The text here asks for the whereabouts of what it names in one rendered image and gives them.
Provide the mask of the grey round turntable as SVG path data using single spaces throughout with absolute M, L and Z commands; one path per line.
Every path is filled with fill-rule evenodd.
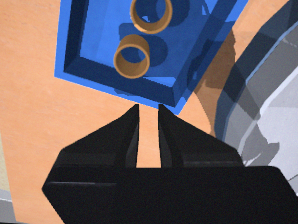
M 298 196 L 298 0 L 263 24 L 233 65 L 214 132 L 245 166 L 278 167 Z

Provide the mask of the blue open crate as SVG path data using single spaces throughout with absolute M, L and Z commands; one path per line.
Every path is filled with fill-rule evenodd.
M 170 1 L 170 24 L 146 34 L 131 21 L 132 0 L 61 0 L 54 77 L 179 115 L 249 0 Z M 149 69 L 135 79 L 113 63 L 131 34 L 150 49 Z

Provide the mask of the bronze bushing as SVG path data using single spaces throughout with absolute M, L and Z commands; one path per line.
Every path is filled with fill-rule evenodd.
M 130 6 L 130 16 L 135 27 L 146 34 L 156 34 L 164 30 L 172 18 L 172 4 L 170 0 L 165 0 L 166 10 L 163 17 L 155 23 L 146 23 L 142 21 L 136 13 L 136 0 L 132 0 Z
M 146 55 L 145 59 L 139 63 L 126 61 L 121 55 L 121 50 L 126 47 L 136 47 L 140 49 Z M 118 45 L 113 62 L 117 72 L 126 78 L 135 79 L 143 76 L 150 66 L 150 49 L 147 41 L 136 34 L 125 36 Z

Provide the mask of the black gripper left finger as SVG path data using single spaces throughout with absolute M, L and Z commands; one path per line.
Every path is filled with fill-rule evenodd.
M 59 164 L 137 167 L 139 125 L 139 104 L 135 104 L 121 117 L 62 148 L 52 167 Z

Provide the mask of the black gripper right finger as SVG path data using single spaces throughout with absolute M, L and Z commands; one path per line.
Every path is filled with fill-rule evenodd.
M 163 104 L 158 104 L 158 140 L 161 167 L 245 166 L 234 147 L 177 117 Z

